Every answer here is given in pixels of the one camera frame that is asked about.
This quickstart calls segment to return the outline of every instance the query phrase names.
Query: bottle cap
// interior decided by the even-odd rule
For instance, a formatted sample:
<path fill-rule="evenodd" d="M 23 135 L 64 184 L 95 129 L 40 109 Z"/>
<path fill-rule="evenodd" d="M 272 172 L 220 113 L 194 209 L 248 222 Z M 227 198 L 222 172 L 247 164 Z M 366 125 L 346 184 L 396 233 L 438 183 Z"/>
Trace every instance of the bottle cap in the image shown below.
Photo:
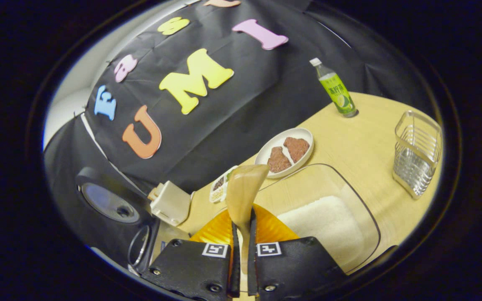
<path fill-rule="evenodd" d="M 321 61 L 318 59 L 318 58 L 315 58 L 315 59 L 310 59 L 310 63 L 312 64 L 312 66 L 317 66 L 317 65 L 321 65 Z"/>

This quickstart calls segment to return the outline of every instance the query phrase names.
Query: white towel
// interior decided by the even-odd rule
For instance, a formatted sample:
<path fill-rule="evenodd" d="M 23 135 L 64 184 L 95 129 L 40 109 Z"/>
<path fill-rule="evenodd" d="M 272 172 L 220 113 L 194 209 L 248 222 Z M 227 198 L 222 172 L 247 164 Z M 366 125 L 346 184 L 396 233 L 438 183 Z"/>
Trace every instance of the white towel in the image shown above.
<path fill-rule="evenodd" d="M 298 236 L 317 238 L 343 272 L 365 259 L 358 258 L 364 248 L 360 227 L 346 204 L 336 196 L 326 196 L 278 218 Z"/>

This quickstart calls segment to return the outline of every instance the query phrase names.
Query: white wall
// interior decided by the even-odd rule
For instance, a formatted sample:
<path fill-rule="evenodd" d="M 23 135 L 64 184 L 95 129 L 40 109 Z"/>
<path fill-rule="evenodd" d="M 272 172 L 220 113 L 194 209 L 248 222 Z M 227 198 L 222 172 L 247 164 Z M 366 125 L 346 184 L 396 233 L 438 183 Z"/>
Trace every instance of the white wall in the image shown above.
<path fill-rule="evenodd" d="M 132 38 L 146 28 L 166 15 L 197 1 L 171 0 L 161 3 L 113 30 L 84 53 L 65 76 L 53 97 L 46 115 L 42 148 L 46 148 L 59 128 L 74 115 L 84 111 L 92 88 L 108 65 L 107 61 L 113 59 Z"/>

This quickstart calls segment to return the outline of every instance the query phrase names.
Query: bottle label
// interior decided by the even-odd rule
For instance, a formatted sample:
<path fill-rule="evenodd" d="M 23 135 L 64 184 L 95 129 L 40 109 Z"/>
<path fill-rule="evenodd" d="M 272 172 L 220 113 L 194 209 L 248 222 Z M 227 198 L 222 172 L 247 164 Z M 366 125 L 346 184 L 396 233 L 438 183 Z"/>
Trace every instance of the bottle label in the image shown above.
<path fill-rule="evenodd" d="M 338 74 L 334 74 L 332 77 L 320 80 L 321 84 L 331 97 L 333 103 L 336 105 L 338 112 L 341 114 L 347 114 L 356 109 L 349 92 L 345 88 Z"/>

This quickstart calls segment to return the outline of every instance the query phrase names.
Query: wooden spatula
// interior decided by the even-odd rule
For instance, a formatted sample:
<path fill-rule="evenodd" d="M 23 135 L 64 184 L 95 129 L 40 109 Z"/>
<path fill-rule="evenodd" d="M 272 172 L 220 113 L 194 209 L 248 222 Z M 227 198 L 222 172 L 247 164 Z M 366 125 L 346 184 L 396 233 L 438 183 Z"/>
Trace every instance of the wooden spatula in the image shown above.
<path fill-rule="evenodd" d="M 241 271 L 247 273 L 252 203 L 269 173 L 266 164 L 239 166 L 234 169 L 226 188 L 226 208 L 233 223 L 243 236 Z"/>

